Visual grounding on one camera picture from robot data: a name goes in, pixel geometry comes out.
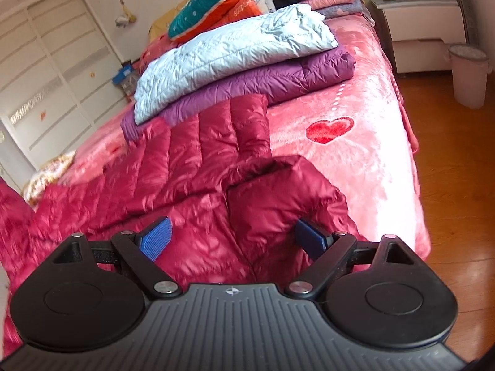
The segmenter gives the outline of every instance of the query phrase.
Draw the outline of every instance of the metal screw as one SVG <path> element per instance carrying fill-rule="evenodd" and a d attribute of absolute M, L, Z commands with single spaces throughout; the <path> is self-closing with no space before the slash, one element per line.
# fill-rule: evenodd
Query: metal screw
<path fill-rule="evenodd" d="M 289 284 L 289 290 L 297 294 L 308 294 L 313 290 L 313 285 L 308 282 L 298 281 Z"/>
<path fill-rule="evenodd" d="M 179 286 L 175 282 L 161 281 L 155 284 L 154 289 L 158 293 L 172 294 L 179 289 Z"/>

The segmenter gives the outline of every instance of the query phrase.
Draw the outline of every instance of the trash can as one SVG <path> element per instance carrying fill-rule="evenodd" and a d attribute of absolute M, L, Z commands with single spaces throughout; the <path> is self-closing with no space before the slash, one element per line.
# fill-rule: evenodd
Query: trash can
<path fill-rule="evenodd" d="M 462 105 L 479 109 L 487 91 L 487 74 L 492 72 L 486 53 L 472 44 L 449 47 L 454 79 L 454 96 Z"/>

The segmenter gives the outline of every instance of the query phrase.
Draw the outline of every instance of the wooden floor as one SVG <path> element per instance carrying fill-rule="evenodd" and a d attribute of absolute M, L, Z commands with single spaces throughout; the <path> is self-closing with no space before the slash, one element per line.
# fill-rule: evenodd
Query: wooden floor
<path fill-rule="evenodd" d="M 420 143 L 427 262 L 459 302 L 447 345 L 472 360 L 495 343 L 495 83 L 479 110 L 456 103 L 451 75 L 398 83 Z"/>

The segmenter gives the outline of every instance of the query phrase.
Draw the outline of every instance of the logo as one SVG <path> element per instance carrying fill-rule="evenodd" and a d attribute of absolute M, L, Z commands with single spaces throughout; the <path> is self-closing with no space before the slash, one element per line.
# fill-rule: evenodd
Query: logo
<path fill-rule="evenodd" d="M 229 287 L 227 290 L 224 290 L 227 294 L 231 295 L 232 297 L 235 296 L 236 294 L 242 293 L 242 290 L 237 289 L 236 287 L 232 286 Z"/>

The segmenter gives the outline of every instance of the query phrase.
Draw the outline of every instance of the pink blanket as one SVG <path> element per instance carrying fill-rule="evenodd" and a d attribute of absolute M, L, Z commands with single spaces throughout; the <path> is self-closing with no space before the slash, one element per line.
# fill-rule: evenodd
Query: pink blanket
<path fill-rule="evenodd" d="M 362 235 L 401 237 L 420 257 L 431 245 L 412 158 L 417 139 L 376 34 L 359 15 L 328 26 L 356 59 L 354 77 L 269 108 L 274 156 L 300 154 L 347 196 Z"/>
<path fill-rule="evenodd" d="M 120 122 L 134 107 L 129 103 L 114 118 L 108 120 L 77 149 L 72 166 L 58 181 L 59 184 L 78 184 L 92 180 L 103 173 L 107 163 L 127 152 Z"/>

